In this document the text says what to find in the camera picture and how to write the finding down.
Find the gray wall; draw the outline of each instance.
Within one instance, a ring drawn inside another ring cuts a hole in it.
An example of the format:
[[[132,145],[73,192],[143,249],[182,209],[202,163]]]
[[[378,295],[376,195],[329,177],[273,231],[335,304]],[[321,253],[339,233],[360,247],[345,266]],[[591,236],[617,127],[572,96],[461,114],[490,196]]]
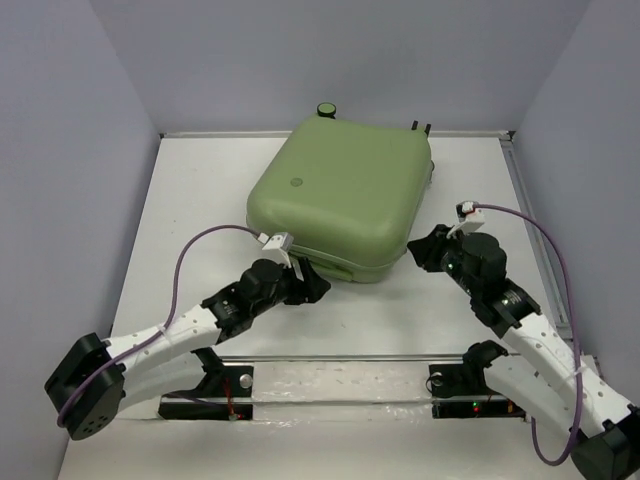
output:
[[[594,0],[527,112],[516,148],[533,209],[572,272],[577,321],[640,402],[640,1]]]
[[[0,65],[0,477],[52,479],[43,385],[107,331],[158,136],[86,0],[5,2]]]
[[[515,129],[588,0],[91,0],[160,131]]]

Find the wall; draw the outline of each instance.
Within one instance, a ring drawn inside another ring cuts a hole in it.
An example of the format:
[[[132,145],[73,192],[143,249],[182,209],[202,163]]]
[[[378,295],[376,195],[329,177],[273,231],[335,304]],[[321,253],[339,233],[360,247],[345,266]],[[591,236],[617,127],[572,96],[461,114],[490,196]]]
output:
[[[640,1],[594,0],[516,135],[572,273],[585,349],[640,402]]]
[[[107,331],[158,136],[86,0],[5,2],[0,64],[0,477],[53,479],[43,385]]]
[[[588,0],[91,0],[162,132],[515,129]]]

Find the white table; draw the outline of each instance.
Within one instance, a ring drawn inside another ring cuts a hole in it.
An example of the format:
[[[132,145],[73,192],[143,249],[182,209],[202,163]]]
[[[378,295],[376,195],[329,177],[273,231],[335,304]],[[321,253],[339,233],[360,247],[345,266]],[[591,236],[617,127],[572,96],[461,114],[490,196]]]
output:
[[[164,321],[178,252],[207,227],[243,223],[245,199],[283,141],[162,141],[113,335]],[[433,138],[431,143],[436,171],[412,238],[426,235],[436,223],[454,222],[454,206],[461,200],[518,208],[497,139]],[[487,218],[484,230],[507,251],[511,278],[552,316],[522,221],[492,212]],[[202,239],[184,264],[178,311],[235,281],[258,250],[250,236],[239,232]],[[216,350],[227,357],[402,357],[460,354],[488,338],[491,332],[473,317],[459,288],[443,274],[421,271],[407,255],[380,284],[334,282],[318,305],[275,308]],[[268,378],[258,373],[260,368],[269,367],[256,366],[256,382]],[[417,364],[413,368],[424,370]],[[377,387],[354,385],[358,382],[347,389],[331,377],[319,381],[316,370],[310,370],[307,383],[318,386],[325,398],[387,398]],[[381,385],[390,398],[424,395],[424,379],[411,374],[402,382],[385,371],[389,380]],[[166,422],[153,419],[155,405],[130,409],[99,435],[71,442],[60,480],[580,478],[570,464],[557,469],[542,465],[531,447],[529,426],[514,419],[442,421],[431,418],[428,405],[351,405],[290,411],[264,407],[253,422]],[[562,442],[550,438],[543,446],[556,455]]]

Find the green suitcase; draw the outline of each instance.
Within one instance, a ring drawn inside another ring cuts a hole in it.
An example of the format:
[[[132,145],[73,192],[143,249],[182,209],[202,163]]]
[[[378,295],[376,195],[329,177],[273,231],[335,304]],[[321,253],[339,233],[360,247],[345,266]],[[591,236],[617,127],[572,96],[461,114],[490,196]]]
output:
[[[332,104],[289,136],[247,201],[247,225],[293,235],[292,256],[346,281],[381,280],[405,253],[431,180],[426,132],[335,118]]]

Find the robotic arm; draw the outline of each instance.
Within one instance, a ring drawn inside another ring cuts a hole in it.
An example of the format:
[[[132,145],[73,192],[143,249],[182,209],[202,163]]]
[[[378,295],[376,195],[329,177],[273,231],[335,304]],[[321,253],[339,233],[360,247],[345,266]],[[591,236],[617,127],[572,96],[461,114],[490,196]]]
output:
[[[489,387],[510,398],[557,432],[569,432],[581,408],[578,444],[571,458],[587,479],[624,479],[640,469],[640,409],[609,387],[584,363],[582,399],[571,348],[558,336],[538,304],[506,276],[507,256],[498,241],[476,230],[484,223],[471,202],[458,205],[460,223],[438,225],[408,244],[417,265],[446,272],[470,297],[471,310],[494,334],[536,370],[495,342],[472,346],[457,373],[439,382],[455,394],[461,383]]]
[[[101,340],[95,333],[76,341],[45,384],[73,440],[95,435],[121,411],[143,400],[203,385],[215,386],[223,365],[211,348],[251,328],[272,307],[315,303],[331,288],[306,258],[291,266],[288,234],[269,239],[262,258],[240,280],[204,299],[170,325]],[[157,335],[157,340],[148,339]],[[123,356],[120,362],[113,360]],[[202,372],[189,368],[201,365]],[[78,396],[83,382],[93,377]]]

